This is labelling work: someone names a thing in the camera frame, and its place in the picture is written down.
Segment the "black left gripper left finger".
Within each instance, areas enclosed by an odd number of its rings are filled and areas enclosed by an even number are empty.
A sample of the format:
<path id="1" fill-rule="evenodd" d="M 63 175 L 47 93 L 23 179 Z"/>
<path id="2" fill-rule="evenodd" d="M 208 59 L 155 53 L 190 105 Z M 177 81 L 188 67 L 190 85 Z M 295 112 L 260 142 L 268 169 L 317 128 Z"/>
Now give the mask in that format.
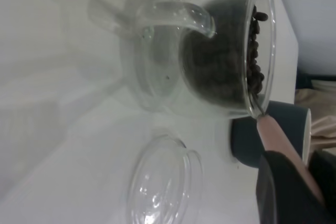
<path id="1" fill-rule="evenodd" d="M 261 156 L 256 199 L 260 223 L 335 223 L 294 164 L 278 152 Z"/>

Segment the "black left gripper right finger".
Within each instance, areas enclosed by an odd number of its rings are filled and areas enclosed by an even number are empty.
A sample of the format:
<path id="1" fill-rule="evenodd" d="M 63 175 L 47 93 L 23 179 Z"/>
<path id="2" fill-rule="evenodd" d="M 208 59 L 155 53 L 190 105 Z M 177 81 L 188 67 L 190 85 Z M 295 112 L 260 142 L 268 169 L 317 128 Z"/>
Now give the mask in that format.
<path id="1" fill-rule="evenodd" d="M 326 151 L 315 151 L 309 171 L 322 191 L 327 208 L 335 208 L 335 156 Z"/>

